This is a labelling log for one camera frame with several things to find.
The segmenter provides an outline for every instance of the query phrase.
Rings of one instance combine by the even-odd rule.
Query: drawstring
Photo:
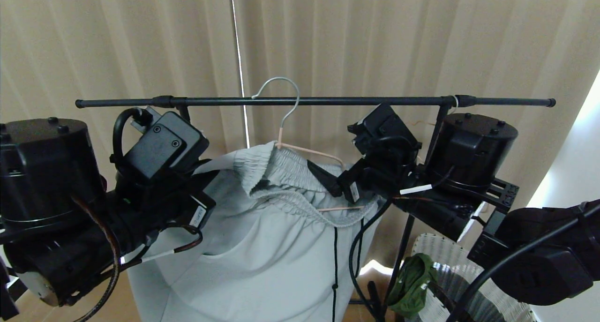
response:
[[[334,283],[333,286],[331,286],[331,289],[334,291],[334,304],[333,304],[333,311],[331,313],[331,320],[332,322],[336,322],[336,298],[337,298],[337,287],[338,287],[338,279],[337,279],[337,227],[334,227],[334,258],[335,258],[335,262],[336,262],[336,282]]]
[[[365,225],[365,218],[363,217],[360,220],[360,229]],[[362,250],[362,234],[360,235],[360,240],[358,241],[358,257],[356,258],[356,275],[354,277],[358,277],[358,273],[360,272],[360,251]]]

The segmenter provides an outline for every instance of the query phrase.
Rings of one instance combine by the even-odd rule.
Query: curtain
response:
[[[600,68],[600,0],[234,0],[246,96],[287,76],[302,96],[556,98],[549,109],[475,106],[519,130],[497,177],[531,198],[555,158]],[[263,96],[293,96],[285,82]],[[358,159],[345,127],[371,106],[301,106],[285,142]],[[276,139],[287,106],[248,107],[251,144]],[[437,108],[397,107],[429,144]],[[406,214],[384,215],[370,258],[391,264]],[[417,223],[412,236],[430,228]],[[469,247],[474,230],[463,245]]]
[[[76,99],[240,95],[231,0],[0,0],[0,8],[2,122],[85,121],[109,183],[123,108],[77,109]],[[210,140],[206,157],[246,146],[241,107],[189,113]],[[139,136],[127,127],[124,149]]]

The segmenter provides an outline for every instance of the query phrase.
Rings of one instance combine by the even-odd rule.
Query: bolt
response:
[[[68,134],[69,133],[69,127],[66,125],[58,125],[58,127],[56,127],[56,130],[58,131],[59,134]]]

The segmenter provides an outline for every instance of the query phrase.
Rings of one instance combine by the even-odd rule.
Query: white wall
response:
[[[600,74],[564,145],[529,206],[570,207],[600,198]],[[600,320],[600,282],[548,307],[533,307],[542,322]]]

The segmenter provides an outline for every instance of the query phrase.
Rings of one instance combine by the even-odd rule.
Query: clothes hanger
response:
[[[319,156],[323,156],[323,157],[328,157],[328,158],[336,160],[339,163],[339,165],[341,166],[341,170],[345,170],[344,162],[336,156],[328,155],[327,153],[314,151],[311,149],[305,149],[304,147],[298,147],[298,146],[283,143],[283,141],[281,140],[281,137],[283,136],[283,125],[285,124],[285,120],[296,110],[296,108],[298,108],[298,103],[300,102],[300,89],[298,89],[298,86],[296,85],[296,83],[294,83],[291,79],[289,79],[287,77],[273,77],[273,78],[268,79],[268,81],[264,82],[261,89],[259,89],[259,92],[257,92],[257,94],[253,95],[251,98],[254,99],[254,98],[259,97],[261,95],[264,87],[266,87],[272,81],[276,81],[278,79],[287,81],[294,86],[294,89],[296,89],[296,104],[294,104],[294,107],[288,113],[286,113],[285,116],[283,116],[283,118],[281,119],[281,125],[279,126],[279,136],[277,137],[277,144],[276,144],[277,149],[281,149],[282,147],[288,147],[289,149],[294,149],[296,151],[303,151],[303,152],[313,153],[315,155],[319,155]]]

